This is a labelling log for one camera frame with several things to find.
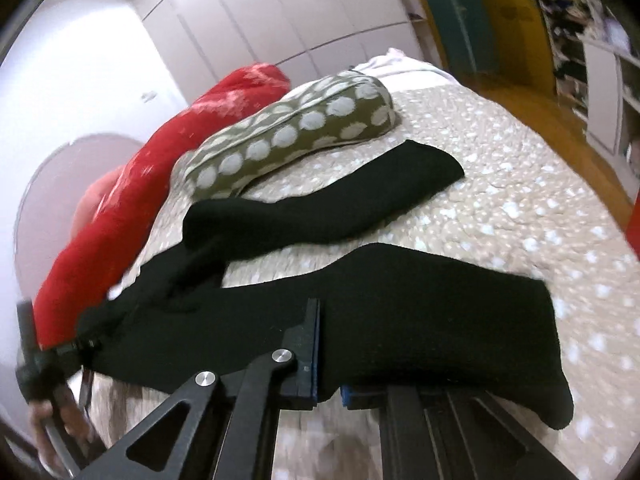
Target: white wardrobe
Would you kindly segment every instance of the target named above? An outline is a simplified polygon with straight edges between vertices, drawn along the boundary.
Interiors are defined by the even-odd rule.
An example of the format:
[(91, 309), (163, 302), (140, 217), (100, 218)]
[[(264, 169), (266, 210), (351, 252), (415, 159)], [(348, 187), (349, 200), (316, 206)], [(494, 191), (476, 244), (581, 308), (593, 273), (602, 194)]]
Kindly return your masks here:
[(130, 0), (185, 99), (276, 64), (292, 86), (384, 54), (422, 59), (400, 0)]

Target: red blanket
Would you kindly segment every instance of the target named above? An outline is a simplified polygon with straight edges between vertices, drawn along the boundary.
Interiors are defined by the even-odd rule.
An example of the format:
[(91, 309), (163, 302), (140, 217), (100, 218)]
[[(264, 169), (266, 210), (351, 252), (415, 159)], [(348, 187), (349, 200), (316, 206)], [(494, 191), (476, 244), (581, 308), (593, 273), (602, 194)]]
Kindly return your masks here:
[(100, 303), (131, 266), (167, 197), (178, 158), (287, 91), (289, 80), (278, 68), (241, 68), (152, 135), (124, 167), (94, 220), (58, 255), (42, 283), (33, 308), (43, 348), (73, 339), (78, 315)]

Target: triangular cutout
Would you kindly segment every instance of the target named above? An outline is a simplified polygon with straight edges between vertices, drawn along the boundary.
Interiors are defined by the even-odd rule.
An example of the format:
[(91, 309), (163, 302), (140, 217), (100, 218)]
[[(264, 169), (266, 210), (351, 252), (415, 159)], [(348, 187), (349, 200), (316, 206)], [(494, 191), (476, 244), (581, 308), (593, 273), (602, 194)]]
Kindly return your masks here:
[(152, 471), (162, 471), (169, 460), (190, 409), (191, 407), (186, 402), (176, 404), (144, 435), (129, 446), (127, 458)]

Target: polka dot pillow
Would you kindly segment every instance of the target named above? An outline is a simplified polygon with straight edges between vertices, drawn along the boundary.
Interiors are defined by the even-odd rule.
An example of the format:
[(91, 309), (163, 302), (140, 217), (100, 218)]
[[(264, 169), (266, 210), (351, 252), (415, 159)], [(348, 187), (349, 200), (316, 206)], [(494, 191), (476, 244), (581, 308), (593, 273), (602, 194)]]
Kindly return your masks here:
[(195, 200), (238, 195), (258, 176), (321, 148), (378, 137), (395, 121), (391, 95), (378, 79), (340, 72), (209, 137), (185, 176)]

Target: quilted bedspread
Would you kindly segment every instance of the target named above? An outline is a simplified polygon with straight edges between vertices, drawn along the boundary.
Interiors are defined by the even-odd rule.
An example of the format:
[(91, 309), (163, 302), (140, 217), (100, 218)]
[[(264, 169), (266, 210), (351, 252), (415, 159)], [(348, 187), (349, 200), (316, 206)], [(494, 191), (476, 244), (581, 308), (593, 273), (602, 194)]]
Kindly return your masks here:
[[(580, 480), (612, 480), (640, 440), (640, 264), (631, 248), (588, 185), (499, 105), (462, 86), (395, 92), (393, 98), (402, 123), (385, 136), (311, 155), (245, 196), (272, 202), (308, 194), (404, 139), (451, 153), (466, 179), (358, 240), (292, 246), (233, 262), (223, 286), (310, 272), (373, 241), (542, 278), (554, 298), (574, 420), (553, 431), (532, 412), (504, 405)], [(143, 262), (180, 240), (191, 203), (181, 185), (183, 161), (123, 286)], [(99, 376), (91, 417), (110, 445), (164, 398)], [(313, 412), (283, 412), (273, 477), (382, 478), (376, 414), (347, 412), (338, 395)]]

